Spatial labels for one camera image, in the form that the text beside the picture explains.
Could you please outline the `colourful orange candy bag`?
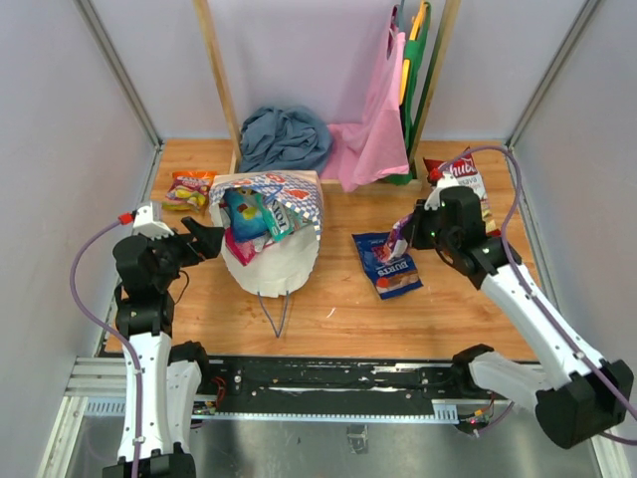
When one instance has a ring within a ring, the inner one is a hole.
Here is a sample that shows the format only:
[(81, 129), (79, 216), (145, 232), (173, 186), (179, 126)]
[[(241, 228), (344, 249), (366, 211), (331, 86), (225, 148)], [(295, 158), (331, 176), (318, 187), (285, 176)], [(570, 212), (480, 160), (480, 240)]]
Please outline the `colourful orange candy bag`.
[(211, 170), (174, 171), (172, 183), (161, 201), (162, 208), (200, 212), (208, 203), (208, 194), (216, 175), (217, 172)]

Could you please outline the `purple snack packet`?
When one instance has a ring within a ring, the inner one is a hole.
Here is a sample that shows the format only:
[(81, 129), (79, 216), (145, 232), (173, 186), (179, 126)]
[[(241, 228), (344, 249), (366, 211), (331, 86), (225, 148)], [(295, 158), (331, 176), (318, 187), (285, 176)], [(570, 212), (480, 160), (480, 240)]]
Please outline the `purple snack packet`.
[(411, 219), (412, 215), (408, 214), (392, 226), (380, 250), (380, 261), (383, 264), (389, 264), (394, 260), (402, 258), (406, 254), (409, 241), (405, 238), (402, 230), (409, 224)]

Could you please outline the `red Chubi cassava chips bag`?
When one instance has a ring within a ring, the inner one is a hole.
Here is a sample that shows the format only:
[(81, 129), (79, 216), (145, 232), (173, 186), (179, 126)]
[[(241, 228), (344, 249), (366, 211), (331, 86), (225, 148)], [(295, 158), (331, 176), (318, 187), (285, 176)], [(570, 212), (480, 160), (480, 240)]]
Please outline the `red Chubi cassava chips bag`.
[[(473, 190), (481, 202), (482, 219), (485, 222), (486, 232), (489, 236), (500, 236), (500, 229), (496, 225), (496, 221), (492, 212), (491, 204), (488, 198), (487, 188), (482, 174), (479, 172), (473, 155), (466, 153), (459, 159), (452, 161), (446, 168), (442, 160), (424, 158), (424, 165), (429, 172), (438, 167), (440, 169), (449, 170), (457, 179), (456, 186), (466, 186)], [(443, 188), (432, 189), (434, 196), (433, 201), (427, 200), (427, 205), (441, 205), (439, 190)]]

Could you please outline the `blue Burts chips bag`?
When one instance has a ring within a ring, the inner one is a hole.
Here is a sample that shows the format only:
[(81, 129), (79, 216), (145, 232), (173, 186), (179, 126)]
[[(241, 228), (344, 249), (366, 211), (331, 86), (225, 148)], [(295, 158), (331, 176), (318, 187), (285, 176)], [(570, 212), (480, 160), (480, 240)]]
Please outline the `blue Burts chips bag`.
[(363, 272), (381, 300), (396, 298), (423, 286), (408, 253), (390, 259), (389, 232), (353, 234), (352, 239)]

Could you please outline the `teal Fox's candy bag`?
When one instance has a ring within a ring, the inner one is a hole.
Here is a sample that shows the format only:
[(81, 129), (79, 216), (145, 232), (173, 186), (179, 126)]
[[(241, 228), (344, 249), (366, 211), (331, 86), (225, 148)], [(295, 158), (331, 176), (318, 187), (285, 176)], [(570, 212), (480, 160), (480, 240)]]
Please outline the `teal Fox's candy bag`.
[(258, 199), (258, 205), (263, 220), (275, 242), (281, 242), (302, 225), (297, 214), (276, 199), (261, 195)]

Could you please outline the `blue checkered paper bag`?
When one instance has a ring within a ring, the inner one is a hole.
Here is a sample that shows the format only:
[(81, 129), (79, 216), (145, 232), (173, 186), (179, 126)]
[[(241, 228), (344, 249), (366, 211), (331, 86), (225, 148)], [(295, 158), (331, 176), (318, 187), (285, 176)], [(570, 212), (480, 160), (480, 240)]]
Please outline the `blue checkered paper bag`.
[(214, 179), (209, 192), (209, 212), (213, 224), (230, 227), (224, 194), (228, 189), (252, 189), (269, 196), (294, 211), (302, 225), (281, 242), (259, 253), (247, 266), (227, 249), (222, 241), (221, 256), (231, 276), (246, 292), (255, 295), (260, 304), (266, 298), (285, 299), (280, 322), (276, 324), (269, 313), (265, 316), (278, 338), (285, 327), (291, 294), (301, 288), (314, 269), (319, 254), (323, 227), (323, 196), (316, 172), (274, 170), (267, 172), (235, 173)]

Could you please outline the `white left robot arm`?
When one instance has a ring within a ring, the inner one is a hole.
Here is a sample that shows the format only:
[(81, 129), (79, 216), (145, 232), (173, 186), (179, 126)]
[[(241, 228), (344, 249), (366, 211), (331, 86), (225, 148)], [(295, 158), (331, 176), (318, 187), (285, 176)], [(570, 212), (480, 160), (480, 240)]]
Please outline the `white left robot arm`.
[(198, 342), (172, 342), (175, 302), (170, 285), (180, 272), (216, 258), (225, 233), (191, 217), (177, 233), (155, 223), (113, 248), (120, 283), (115, 289), (116, 336), (125, 364), (125, 415), (116, 463), (105, 477), (193, 477), (189, 446), (194, 398), (213, 381)]

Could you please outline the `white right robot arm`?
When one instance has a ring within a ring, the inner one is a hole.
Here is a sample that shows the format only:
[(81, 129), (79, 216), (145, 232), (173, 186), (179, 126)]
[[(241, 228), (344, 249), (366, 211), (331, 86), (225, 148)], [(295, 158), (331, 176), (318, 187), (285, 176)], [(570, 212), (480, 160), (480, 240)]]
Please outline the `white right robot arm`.
[(538, 359), (533, 371), (485, 345), (453, 358), (453, 390), (472, 398), (492, 391), (532, 412), (544, 434), (569, 449), (607, 436), (634, 414), (634, 374), (608, 361), (561, 316), (503, 236), (490, 236), (477, 194), (455, 180), (439, 180), (416, 203), (403, 229), (411, 245), (432, 249), (505, 313)]

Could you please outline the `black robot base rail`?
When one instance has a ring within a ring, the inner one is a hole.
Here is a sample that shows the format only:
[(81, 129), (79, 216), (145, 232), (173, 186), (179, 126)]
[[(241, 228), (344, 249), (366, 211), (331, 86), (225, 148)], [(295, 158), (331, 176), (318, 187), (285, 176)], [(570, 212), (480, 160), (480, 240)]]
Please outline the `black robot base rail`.
[(192, 419), (476, 424), (504, 403), (462, 390), (447, 361), (216, 356)]

